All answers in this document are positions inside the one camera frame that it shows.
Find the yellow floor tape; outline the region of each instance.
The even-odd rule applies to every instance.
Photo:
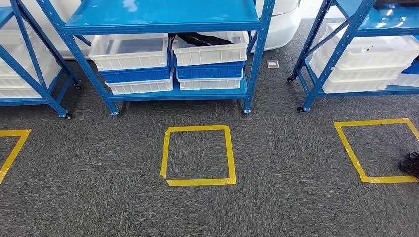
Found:
[[[172,132],[193,132],[193,131],[216,131],[222,130],[225,135],[225,145],[227,150],[228,178],[220,179],[166,179],[166,169],[168,164],[168,152],[170,143],[170,133]],[[213,126],[189,126],[189,127],[169,127],[165,132],[163,141],[163,156],[160,175],[170,186],[199,186],[199,185],[226,185],[236,184],[236,171],[234,169],[233,145],[231,143],[230,128],[226,125]]]
[[[0,131],[0,137],[20,137],[16,145],[14,146],[12,152],[7,157],[6,161],[4,162],[3,166],[0,169],[0,184],[3,182],[4,177],[6,176],[10,167],[12,166],[14,159],[16,158],[17,154],[19,153],[20,149],[22,148],[23,144],[25,143],[31,131],[32,130],[30,129],[29,130]]]
[[[346,151],[348,152],[349,158],[351,159],[356,171],[359,174],[362,182],[375,183],[375,184],[388,184],[388,183],[408,183],[417,182],[418,180],[413,176],[380,176],[380,177],[369,177],[365,174],[362,166],[353,152],[348,139],[343,133],[343,127],[355,127],[355,126],[370,126],[370,125],[387,125],[387,124],[400,124],[404,123],[415,135],[419,141],[419,132],[413,126],[412,122],[408,118],[396,118],[396,119],[382,119],[382,120],[366,120],[366,121],[351,121],[351,122],[333,122]]]

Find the plastic storage crate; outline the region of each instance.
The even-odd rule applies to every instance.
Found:
[[[200,32],[199,34],[220,37],[233,44],[196,47],[176,37],[173,41],[173,51],[177,56],[178,66],[247,60],[246,49],[249,36],[246,31]]]
[[[414,61],[391,85],[419,87],[419,61]]]
[[[243,70],[240,77],[236,78],[195,78],[177,79],[181,90],[215,90],[215,89],[237,89],[240,88],[240,80],[243,77]]]
[[[170,57],[165,67],[99,71],[106,83],[121,83],[170,78]]]
[[[346,93],[346,92],[361,92],[361,91],[376,91],[385,90],[387,86],[393,82],[394,79],[376,79],[371,81],[357,81],[347,80],[336,82],[333,79],[328,79],[323,85],[323,91],[327,94]]]
[[[106,83],[114,95],[147,93],[173,90],[173,71],[169,79]]]
[[[45,60],[43,66],[47,66],[43,67],[44,70],[42,70],[42,75],[45,85],[49,88],[58,73],[61,71],[61,67],[55,62],[55,58],[52,58],[52,60]],[[41,98],[41,96],[29,84],[26,82],[25,84],[25,86],[0,86],[0,98]]]
[[[328,58],[323,55],[320,51],[316,51],[313,54],[313,58],[310,61],[310,67],[317,77],[320,76],[323,69],[328,62]],[[388,67],[388,68],[355,68],[343,69],[340,66],[336,66],[329,75],[328,79],[333,79],[335,82],[338,81],[370,81],[376,79],[396,79],[400,73],[406,69],[406,66],[399,67]]]
[[[324,37],[340,24],[327,24]],[[320,47],[327,58],[331,57],[345,30]],[[418,55],[419,42],[413,36],[355,37],[336,66],[341,69],[408,67]]]
[[[40,53],[48,51],[41,39],[34,31],[28,30],[29,40],[34,49],[37,59],[41,61]],[[0,45],[2,45],[10,55],[24,68],[29,69],[32,66],[32,61],[29,56],[28,49],[23,40],[22,33],[16,30],[1,30],[0,31]],[[0,75],[16,75],[18,74],[0,58]]]
[[[193,66],[178,66],[176,56],[174,66],[178,79],[186,78],[236,78],[242,74],[245,61],[214,63]]]
[[[39,57],[39,66],[45,77],[49,77],[50,68],[57,68],[59,67],[55,61],[55,58],[49,53],[49,51],[45,51],[43,55]],[[29,65],[26,68],[26,71],[37,81],[39,82],[38,75],[35,71],[35,67],[33,65]],[[27,87],[29,86],[23,78],[21,78],[15,71],[13,74],[0,74],[0,88],[2,87]]]
[[[96,35],[89,57],[100,71],[164,67],[167,48],[167,33]]]

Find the blue plastic bin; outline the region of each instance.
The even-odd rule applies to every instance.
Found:
[[[231,63],[214,63],[193,66],[178,66],[176,56],[174,66],[177,71],[177,78],[237,78],[242,75],[245,61]]]
[[[419,61],[413,61],[412,65],[405,69],[402,73],[405,74],[419,74]]]
[[[170,78],[170,53],[165,67],[99,71],[106,83],[120,83]]]

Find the blue metal shelf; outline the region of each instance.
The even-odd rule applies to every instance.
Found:
[[[74,85],[78,88],[80,86],[80,81],[76,78],[72,69],[66,64],[62,56],[58,53],[58,50],[48,39],[46,34],[42,31],[38,23],[35,21],[33,16],[24,6],[21,0],[10,0],[11,7],[0,7],[0,28],[12,18],[16,17],[17,24],[22,33],[26,48],[28,50],[29,56],[37,73],[38,81],[37,82],[27,71],[23,68],[9,52],[0,45],[0,57],[28,84],[34,91],[36,91],[41,97],[40,98],[0,98],[0,106],[18,106],[18,105],[40,105],[48,104],[55,111],[57,111],[59,117],[66,117],[67,119],[71,118],[71,115],[65,110],[60,102],[64,97],[65,92],[67,91],[68,86],[73,81]],[[45,46],[55,57],[56,62],[60,64],[62,70],[54,78],[52,83],[47,87],[41,72],[37,57],[35,55],[34,49],[28,37],[26,27],[23,20],[26,20],[32,29],[37,33],[38,37],[43,41]],[[61,87],[56,98],[51,96],[57,82],[62,77],[63,73],[67,74],[66,80],[64,81],[63,86]]]
[[[333,0],[346,18],[358,10],[362,0]],[[419,7],[374,9],[366,15],[354,36],[414,35],[419,31]]]
[[[0,28],[14,16],[11,6],[0,7]]]
[[[150,101],[150,100],[243,100],[247,98],[246,78],[240,81],[238,89],[224,90],[180,90],[177,80],[173,81],[172,91],[114,95],[109,94],[112,101]]]
[[[291,82],[299,78],[306,94],[306,99],[298,110],[308,111],[317,96],[366,96],[366,95],[411,95],[419,94],[419,87],[407,86],[388,86],[386,90],[332,93],[326,94],[322,86],[339,61],[346,47],[351,43],[354,37],[361,36],[389,36],[389,35],[418,35],[419,34],[419,7],[400,7],[394,5],[391,10],[377,10],[373,8],[375,0],[324,0],[317,14],[317,19],[309,33],[309,37],[304,44],[300,57],[294,67],[291,77],[287,80]],[[325,37],[320,43],[312,47],[313,41],[319,31],[320,25],[331,5],[336,5],[347,20],[329,36]],[[337,44],[332,56],[327,62],[325,69],[317,78],[310,68],[308,56],[326,41],[330,40],[337,32],[344,27],[347,29]],[[309,80],[306,80],[301,72],[303,67],[307,68]],[[309,89],[308,82],[313,84]]]
[[[243,111],[250,112],[257,73],[266,43],[275,0],[265,0],[259,19],[255,0],[83,0],[65,23],[50,0],[36,0],[46,17],[68,46],[87,78],[108,106],[119,114],[115,101],[243,99]],[[74,42],[74,35],[140,34],[205,31],[256,30],[257,44],[249,80],[243,78],[236,90],[181,91],[177,82],[170,92],[130,95],[109,94]],[[248,51],[256,38],[250,36]]]
[[[68,34],[257,30],[253,0],[85,0],[65,25]]]

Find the white bin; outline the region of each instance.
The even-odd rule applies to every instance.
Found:
[[[341,23],[326,26],[325,36]],[[330,58],[346,28],[327,41],[320,49]],[[419,55],[419,42],[413,36],[355,37],[346,48],[337,66],[341,69],[408,67]]]
[[[313,72],[320,76],[324,67],[319,65],[319,60],[310,61],[310,67]],[[361,91],[376,91],[384,90],[387,86],[397,79],[396,76],[386,77],[373,77],[374,72],[379,72],[377,69],[362,69],[361,71],[357,70],[347,70],[349,73],[346,73],[345,70],[339,70],[335,68],[326,82],[323,85],[323,91],[327,94],[329,93],[345,93],[345,92],[361,92]],[[363,74],[371,75],[371,77],[366,78]]]
[[[27,32],[35,55],[38,61],[41,61],[42,58],[40,57],[40,54],[48,51],[48,49],[34,31],[27,30]],[[32,66],[28,49],[20,31],[1,30],[0,44],[24,69],[27,70],[30,66]],[[3,59],[0,58],[0,75],[17,75],[17,73]]]
[[[55,58],[44,60],[42,65],[45,70],[42,71],[47,88],[51,85],[61,67],[55,62]],[[25,86],[0,86],[0,98],[41,98],[41,96],[25,82]]]
[[[177,79],[181,90],[215,90],[215,89],[237,89],[240,88],[239,78],[196,78],[196,79]]]
[[[168,34],[96,35],[89,57],[99,71],[165,67]]]
[[[247,60],[246,49],[249,36],[246,31],[199,32],[199,34],[220,37],[233,44],[196,47],[176,37],[173,41],[173,51],[176,54],[178,66]]]
[[[390,85],[419,87],[419,74],[400,74]]]
[[[328,79],[323,85],[326,94],[385,90],[394,79],[377,79],[371,81],[347,80],[336,82]]]
[[[55,58],[46,51],[43,55],[38,57],[38,63],[44,79],[50,77],[51,68],[59,70],[61,67],[55,62]],[[26,71],[39,82],[38,75],[35,71],[34,65],[29,65]],[[29,86],[23,78],[21,78],[15,71],[13,74],[0,74],[0,88],[3,87],[27,87]]]
[[[317,77],[320,76],[323,69],[328,62],[328,58],[321,53],[321,50],[317,50],[313,54],[313,58],[310,61],[310,67]],[[336,66],[329,75],[329,79],[333,79],[338,82],[341,80],[357,80],[357,81],[370,81],[376,79],[396,79],[400,73],[409,66],[399,67],[382,67],[382,68],[356,68],[351,69],[341,68]]]
[[[173,69],[171,77],[165,80],[106,83],[106,85],[114,95],[170,91],[173,90]]]

